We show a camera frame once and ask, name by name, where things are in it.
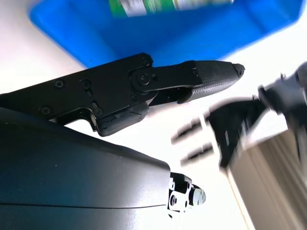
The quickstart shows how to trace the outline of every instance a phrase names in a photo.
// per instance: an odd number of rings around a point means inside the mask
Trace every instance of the black bracket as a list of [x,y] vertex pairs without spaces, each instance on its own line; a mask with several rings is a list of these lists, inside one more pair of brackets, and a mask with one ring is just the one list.
[[195,61],[186,61],[166,67],[138,69],[132,74],[131,82],[139,92],[202,86],[202,80],[198,76]]

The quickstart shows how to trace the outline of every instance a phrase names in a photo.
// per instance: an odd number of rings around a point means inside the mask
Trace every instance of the blue tray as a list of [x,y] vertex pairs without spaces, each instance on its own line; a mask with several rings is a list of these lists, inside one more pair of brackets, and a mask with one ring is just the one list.
[[146,52],[154,65],[219,59],[300,16],[304,0],[233,4],[114,17],[108,0],[44,0],[31,20],[86,67]]

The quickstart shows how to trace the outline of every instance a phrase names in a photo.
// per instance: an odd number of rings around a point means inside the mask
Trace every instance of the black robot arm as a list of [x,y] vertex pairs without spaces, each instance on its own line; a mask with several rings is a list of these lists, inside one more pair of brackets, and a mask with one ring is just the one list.
[[149,107],[184,103],[224,90],[244,73],[240,64],[187,61],[153,67],[138,54],[0,95],[0,107],[65,125],[87,120],[105,137],[144,119]]

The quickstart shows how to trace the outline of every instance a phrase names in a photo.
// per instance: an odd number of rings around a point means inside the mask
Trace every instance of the bolt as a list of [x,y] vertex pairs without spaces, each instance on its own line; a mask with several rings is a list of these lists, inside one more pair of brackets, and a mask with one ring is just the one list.
[[171,196],[170,205],[173,206],[176,203],[176,197],[174,195]]
[[150,81],[147,74],[142,74],[138,76],[138,80],[141,85],[148,85]]
[[91,88],[91,83],[88,80],[83,80],[81,84],[84,86],[85,90],[89,90]]
[[103,114],[103,110],[101,108],[95,108],[93,110],[93,113],[94,113],[95,117],[101,117],[102,114]]
[[50,108],[49,106],[44,106],[44,107],[41,109],[41,113],[42,113],[43,115],[48,115],[48,114],[50,114],[50,112],[51,112],[51,108]]
[[143,62],[143,66],[145,66],[145,67],[149,66],[150,63],[151,63],[147,58],[143,58],[142,62]]
[[54,82],[54,87],[58,88],[58,89],[61,89],[64,87],[64,82],[62,80],[56,80]]

